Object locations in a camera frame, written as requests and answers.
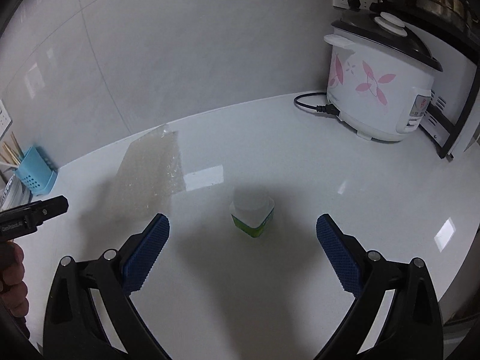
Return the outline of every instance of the rice cooker lid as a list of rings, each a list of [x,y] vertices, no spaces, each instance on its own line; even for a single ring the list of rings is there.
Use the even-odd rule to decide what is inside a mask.
[[[425,43],[405,27],[402,20],[387,12],[378,15],[369,11],[346,10],[342,18],[334,21],[332,26],[397,50],[437,71],[443,71],[442,65],[431,55]]]

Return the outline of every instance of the white countertop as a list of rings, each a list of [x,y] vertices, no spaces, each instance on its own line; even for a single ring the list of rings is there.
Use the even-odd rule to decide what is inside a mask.
[[[144,229],[152,210],[169,217],[170,238],[131,299],[173,359],[314,358],[353,301],[316,239],[325,212],[366,250],[392,261],[422,257],[440,298],[480,223],[480,147],[449,163],[420,130],[398,143],[368,142],[336,118],[297,109],[293,97],[169,123],[186,186],[158,207],[120,211],[107,201],[112,186],[129,178],[119,180],[117,171],[145,132],[62,167],[50,197],[66,196],[68,212],[18,240],[32,340],[42,340],[60,258],[96,259],[118,249]],[[155,185],[155,169],[137,165],[134,182]],[[208,168],[204,177],[195,173]],[[229,213],[234,187],[245,183],[266,186],[275,201],[274,220],[256,239],[234,227]],[[143,204],[128,190],[121,197]],[[440,251],[434,237],[442,227],[455,232]]]

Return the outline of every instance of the screw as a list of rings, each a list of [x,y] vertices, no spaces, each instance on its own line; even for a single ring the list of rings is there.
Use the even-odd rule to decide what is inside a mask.
[[[105,260],[113,260],[115,256],[117,255],[117,251],[114,249],[109,249],[103,254],[103,258]]]
[[[418,257],[413,259],[413,263],[417,268],[423,268],[425,266],[425,262],[423,261],[423,259]]]
[[[381,258],[381,255],[379,252],[372,250],[368,252],[368,258],[371,259],[372,261],[378,261]]]
[[[65,256],[60,260],[60,265],[61,266],[67,266],[71,262],[71,257],[70,256]]]

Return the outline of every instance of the rice cooker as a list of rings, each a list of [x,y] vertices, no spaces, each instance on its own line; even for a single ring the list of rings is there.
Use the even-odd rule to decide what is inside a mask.
[[[398,141],[417,129],[431,99],[430,50],[402,20],[389,13],[345,11],[334,33],[327,99],[338,118],[370,140]]]

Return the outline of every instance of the black power cord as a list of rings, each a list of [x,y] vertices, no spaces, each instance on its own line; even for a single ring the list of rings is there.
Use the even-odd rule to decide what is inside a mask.
[[[313,109],[313,110],[315,110],[317,112],[321,112],[323,114],[329,114],[329,115],[335,115],[335,116],[340,115],[340,111],[333,104],[310,105],[310,104],[305,104],[305,103],[299,102],[299,99],[301,99],[303,97],[320,96],[320,95],[326,95],[326,94],[327,94],[327,92],[304,93],[304,94],[301,94],[301,95],[298,95],[297,97],[295,97],[293,99],[293,102],[295,103],[295,105],[298,105],[299,107]]]

